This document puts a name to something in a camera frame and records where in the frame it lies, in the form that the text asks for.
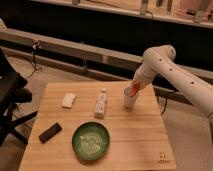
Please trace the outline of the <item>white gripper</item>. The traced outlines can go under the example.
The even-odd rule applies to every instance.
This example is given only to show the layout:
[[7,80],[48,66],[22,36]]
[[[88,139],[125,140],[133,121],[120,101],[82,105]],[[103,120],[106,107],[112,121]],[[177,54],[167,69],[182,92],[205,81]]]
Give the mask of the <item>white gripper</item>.
[[154,71],[146,65],[141,65],[135,72],[132,87],[137,90],[144,89],[154,79]]

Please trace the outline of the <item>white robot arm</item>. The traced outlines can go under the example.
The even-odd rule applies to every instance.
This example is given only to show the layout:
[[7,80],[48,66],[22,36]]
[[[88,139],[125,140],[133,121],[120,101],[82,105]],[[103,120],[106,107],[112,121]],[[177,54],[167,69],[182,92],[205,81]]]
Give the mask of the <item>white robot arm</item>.
[[143,53],[143,62],[131,82],[130,95],[150,84],[157,74],[163,76],[192,104],[197,105],[207,117],[213,115],[213,85],[203,81],[176,65],[175,48],[163,45],[148,48]]

